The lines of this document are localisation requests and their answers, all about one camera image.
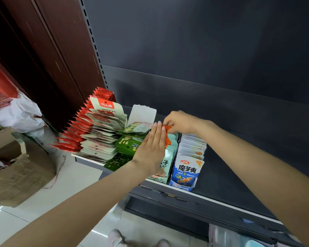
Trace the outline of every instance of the cardboard box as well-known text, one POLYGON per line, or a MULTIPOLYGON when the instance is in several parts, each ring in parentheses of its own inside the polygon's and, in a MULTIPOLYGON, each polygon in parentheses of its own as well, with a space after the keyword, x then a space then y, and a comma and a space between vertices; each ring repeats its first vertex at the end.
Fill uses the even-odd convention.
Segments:
POLYGON ((56 168, 36 142, 9 127, 0 131, 0 160, 13 159, 0 171, 0 205, 16 207, 53 179, 56 168))

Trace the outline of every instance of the person's right arm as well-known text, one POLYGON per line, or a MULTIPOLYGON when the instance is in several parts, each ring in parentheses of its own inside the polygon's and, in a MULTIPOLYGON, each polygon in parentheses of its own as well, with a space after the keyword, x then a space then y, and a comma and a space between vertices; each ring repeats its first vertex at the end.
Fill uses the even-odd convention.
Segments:
POLYGON ((251 192, 309 247, 309 178, 306 175, 212 121, 173 111, 164 124, 173 126, 168 133, 193 133, 205 140, 251 192))

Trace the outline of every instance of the pink shoe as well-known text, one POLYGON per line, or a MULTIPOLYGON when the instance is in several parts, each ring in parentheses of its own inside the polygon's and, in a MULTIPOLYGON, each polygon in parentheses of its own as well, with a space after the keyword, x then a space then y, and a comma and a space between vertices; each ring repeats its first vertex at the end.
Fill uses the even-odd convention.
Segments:
POLYGON ((108 235, 109 247, 127 247, 119 230, 112 230, 108 235))
POLYGON ((167 240, 161 239, 157 243, 156 247, 171 247, 171 246, 169 245, 169 242, 167 240))

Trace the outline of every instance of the tile floor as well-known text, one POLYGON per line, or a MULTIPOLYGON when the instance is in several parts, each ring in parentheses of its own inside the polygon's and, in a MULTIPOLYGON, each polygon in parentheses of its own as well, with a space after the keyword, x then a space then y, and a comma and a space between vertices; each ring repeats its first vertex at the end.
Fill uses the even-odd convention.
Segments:
MULTIPOLYGON (((37 217, 96 182, 102 172, 75 162, 70 154, 63 151, 55 153, 53 158, 58 166, 63 162, 64 165, 52 188, 41 189, 16 208, 0 206, 0 244, 37 217)), ((172 247, 207 246, 204 241, 128 212, 123 212, 120 220, 114 220, 109 215, 105 216, 79 246, 105 246, 107 235, 114 228, 119 229, 127 241, 135 242, 138 247, 154 246, 162 238, 170 241, 172 247)))

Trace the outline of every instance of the person's right hand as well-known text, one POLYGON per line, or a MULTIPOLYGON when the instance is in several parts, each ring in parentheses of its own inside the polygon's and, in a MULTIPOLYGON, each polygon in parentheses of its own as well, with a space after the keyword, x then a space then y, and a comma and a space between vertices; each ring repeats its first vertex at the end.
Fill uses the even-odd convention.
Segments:
POLYGON ((168 130, 168 133, 193 133, 197 134, 197 127, 206 123, 207 120, 202 120, 183 111, 173 111, 164 120, 164 125, 173 126, 168 130))

